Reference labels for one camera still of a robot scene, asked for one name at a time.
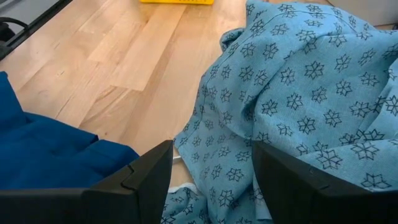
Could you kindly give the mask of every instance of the yellow object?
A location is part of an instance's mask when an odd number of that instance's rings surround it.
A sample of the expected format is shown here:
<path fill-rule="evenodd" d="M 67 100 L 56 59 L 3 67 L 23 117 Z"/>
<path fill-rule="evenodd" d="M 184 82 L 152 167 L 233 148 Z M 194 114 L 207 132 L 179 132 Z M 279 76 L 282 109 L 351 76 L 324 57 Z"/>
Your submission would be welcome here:
<path fill-rule="evenodd" d="M 214 0 L 140 0 L 144 3 L 213 4 Z"/>

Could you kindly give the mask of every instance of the blue fabric with snowflake pattern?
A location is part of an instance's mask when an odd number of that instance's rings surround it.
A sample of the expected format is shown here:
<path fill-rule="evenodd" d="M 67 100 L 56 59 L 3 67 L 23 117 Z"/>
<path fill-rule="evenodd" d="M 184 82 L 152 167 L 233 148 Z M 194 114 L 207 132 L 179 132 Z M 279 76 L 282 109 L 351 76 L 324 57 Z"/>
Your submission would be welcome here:
<path fill-rule="evenodd" d="M 249 0 L 246 12 L 175 139 L 201 193 L 168 194 L 162 223 L 269 222 L 252 141 L 368 190 L 398 189 L 398 32 L 317 4 Z"/>

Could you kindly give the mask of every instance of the wooden table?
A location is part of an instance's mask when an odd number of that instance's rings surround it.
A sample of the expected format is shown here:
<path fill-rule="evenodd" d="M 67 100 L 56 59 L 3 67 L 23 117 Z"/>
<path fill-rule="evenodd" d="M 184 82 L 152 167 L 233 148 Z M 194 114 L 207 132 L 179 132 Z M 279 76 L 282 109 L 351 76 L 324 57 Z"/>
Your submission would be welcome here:
<path fill-rule="evenodd" d="M 74 0 L 0 70 L 25 111 L 143 154 L 184 127 L 200 77 L 221 53 L 220 36 L 245 25 L 245 2 Z M 171 185 L 188 180 L 184 164 L 174 165 Z"/>

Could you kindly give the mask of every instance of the dark blue cloth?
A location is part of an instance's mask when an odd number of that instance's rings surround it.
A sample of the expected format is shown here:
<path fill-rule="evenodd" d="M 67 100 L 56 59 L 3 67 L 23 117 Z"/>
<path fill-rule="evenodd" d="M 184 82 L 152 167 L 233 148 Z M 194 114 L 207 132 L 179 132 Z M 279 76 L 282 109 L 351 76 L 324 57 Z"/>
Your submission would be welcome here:
<path fill-rule="evenodd" d="M 23 112 L 0 72 L 0 189 L 90 187 L 138 157 L 128 146 Z"/>

